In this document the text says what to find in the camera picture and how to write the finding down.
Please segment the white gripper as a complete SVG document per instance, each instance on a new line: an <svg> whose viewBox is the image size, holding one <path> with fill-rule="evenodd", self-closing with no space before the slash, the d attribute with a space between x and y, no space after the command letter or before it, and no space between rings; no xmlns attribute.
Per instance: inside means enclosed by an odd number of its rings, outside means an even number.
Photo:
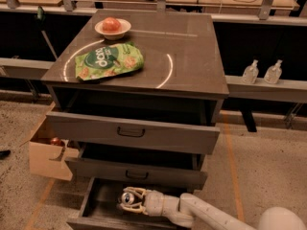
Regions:
<svg viewBox="0 0 307 230"><path fill-rule="evenodd" d="M135 214L145 214L150 217L176 217L179 213L179 198L172 195L164 195L159 191L148 191L144 188L127 187L125 193L132 193L138 198L143 198L143 206L141 204L124 205L119 207L127 212Z"/></svg>

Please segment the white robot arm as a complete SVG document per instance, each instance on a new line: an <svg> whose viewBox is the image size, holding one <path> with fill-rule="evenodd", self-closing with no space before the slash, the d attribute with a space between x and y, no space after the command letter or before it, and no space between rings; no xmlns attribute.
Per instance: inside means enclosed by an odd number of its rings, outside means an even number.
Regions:
<svg viewBox="0 0 307 230"><path fill-rule="evenodd" d="M199 218L213 230L307 230L302 219L286 208L267 209L258 226L253 228L189 193L177 197L156 190L127 187L120 197L120 208L149 217L164 217L185 228L191 228Z"/></svg>

